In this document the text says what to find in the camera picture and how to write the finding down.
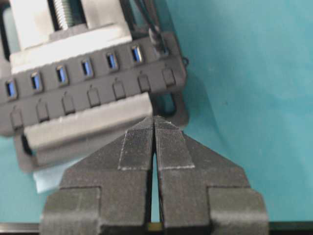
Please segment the rectangular slot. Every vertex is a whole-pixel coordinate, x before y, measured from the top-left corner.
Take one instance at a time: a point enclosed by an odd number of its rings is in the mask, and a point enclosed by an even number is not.
[[[39,74],[37,72],[33,73],[31,75],[31,83],[33,85],[33,89],[35,89],[35,90],[40,90],[41,89],[40,76],[39,76]]]
[[[57,74],[58,74],[58,79],[60,83],[67,82],[67,74],[66,74],[64,66],[57,67]]]
[[[107,54],[107,61],[110,69],[114,70],[117,68],[116,60],[112,53]]]
[[[15,84],[14,84],[14,81],[9,81],[9,82],[6,82],[6,91],[7,91],[7,94],[10,98],[14,98],[16,97],[16,89],[15,89]]]
[[[84,75],[86,77],[91,77],[92,76],[92,68],[91,68],[91,63],[89,60],[85,60],[82,62],[82,67],[84,71]]]
[[[141,51],[139,49],[139,46],[133,46],[132,47],[132,55],[133,55],[133,59],[136,63],[142,62],[142,55],[141,55]]]

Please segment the metal screw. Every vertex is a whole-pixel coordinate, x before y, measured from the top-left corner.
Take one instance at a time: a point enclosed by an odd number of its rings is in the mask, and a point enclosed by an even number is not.
[[[53,0],[55,13],[60,29],[66,30],[74,25],[74,17],[69,0]]]

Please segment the black cable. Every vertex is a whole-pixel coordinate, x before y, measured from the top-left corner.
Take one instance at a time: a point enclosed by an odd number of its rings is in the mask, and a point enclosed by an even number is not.
[[[153,21],[150,19],[149,13],[146,11],[146,8],[142,5],[140,0],[134,0],[138,10],[140,11],[143,19],[147,23],[149,27],[149,36],[153,47],[155,48],[156,52],[159,56],[168,55],[168,50],[165,47],[164,40],[161,35],[161,31]]]
[[[134,0],[138,10],[140,11],[144,21],[147,23],[147,25],[149,26],[149,28],[151,29],[151,31],[154,34],[160,34],[160,32],[157,31],[155,24],[152,22],[152,20],[149,17],[148,12],[146,11],[146,9],[143,7],[143,5],[141,4],[140,0]]]

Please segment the teal mat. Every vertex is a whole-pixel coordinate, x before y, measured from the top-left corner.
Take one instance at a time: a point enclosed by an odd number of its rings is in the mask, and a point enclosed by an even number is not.
[[[271,221],[313,220],[313,1],[156,2],[190,60],[185,132],[246,170]],[[39,221],[47,193],[0,150],[0,221]]]

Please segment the blue usb port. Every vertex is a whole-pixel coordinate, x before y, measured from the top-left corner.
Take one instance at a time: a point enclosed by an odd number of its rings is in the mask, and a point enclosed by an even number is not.
[[[132,47],[132,55],[133,55],[133,60],[136,63],[142,62],[142,55],[141,55],[141,51],[139,49],[139,46],[133,46]]]
[[[16,93],[14,81],[6,82],[6,91],[7,91],[9,98],[16,98],[17,93]]]
[[[82,61],[82,68],[83,68],[84,75],[86,77],[92,77],[93,76],[91,62],[89,59]]]
[[[107,54],[107,61],[108,61],[109,68],[111,70],[117,69],[117,62],[116,62],[114,54],[112,53]]]
[[[61,85],[68,83],[67,72],[64,66],[57,67],[58,80]]]
[[[41,79],[39,73],[35,72],[31,75],[31,83],[33,85],[33,89],[37,91],[42,90]]]

